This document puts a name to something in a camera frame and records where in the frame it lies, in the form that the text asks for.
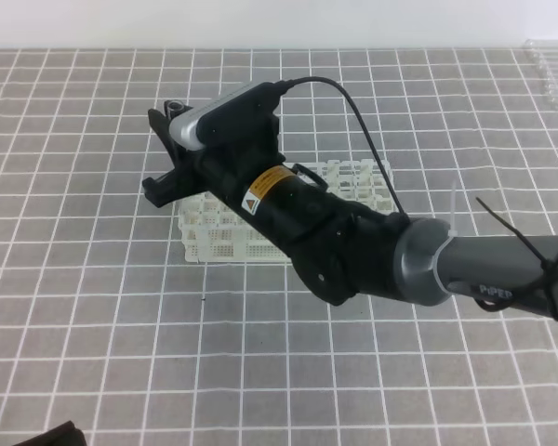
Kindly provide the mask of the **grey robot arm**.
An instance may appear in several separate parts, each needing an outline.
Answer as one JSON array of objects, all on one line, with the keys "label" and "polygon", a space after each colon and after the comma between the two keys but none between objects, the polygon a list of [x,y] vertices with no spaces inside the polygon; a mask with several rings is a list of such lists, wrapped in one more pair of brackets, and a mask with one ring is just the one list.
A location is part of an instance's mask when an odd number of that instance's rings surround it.
[{"label": "grey robot arm", "polygon": [[358,294],[424,307],[452,295],[484,311],[515,308],[558,322],[558,235],[460,237],[450,222],[384,215],[331,193],[308,168],[287,166],[275,115],[291,80],[242,85],[193,108],[148,112],[173,167],[146,178],[156,207],[213,194],[282,251],[306,287],[339,306]]}]

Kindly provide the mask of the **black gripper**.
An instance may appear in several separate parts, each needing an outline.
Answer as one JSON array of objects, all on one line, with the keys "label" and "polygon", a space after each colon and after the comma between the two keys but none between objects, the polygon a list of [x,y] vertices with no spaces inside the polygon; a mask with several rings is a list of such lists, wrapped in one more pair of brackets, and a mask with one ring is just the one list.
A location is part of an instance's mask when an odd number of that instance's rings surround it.
[{"label": "black gripper", "polygon": [[189,111],[179,100],[149,109],[151,130],[174,167],[141,185],[157,208],[200,193],[200,180],[245,222],[277,246],[301,281],[334,306],[357,294],[400,300],[394,277],[395,246],[409,219],[384,215],[305,182],[278,150],[279,120],[273,113],[248,136],[218,147],[188,151],[194,165],[180,164],[186,150],[170,134],[174,118]]}]

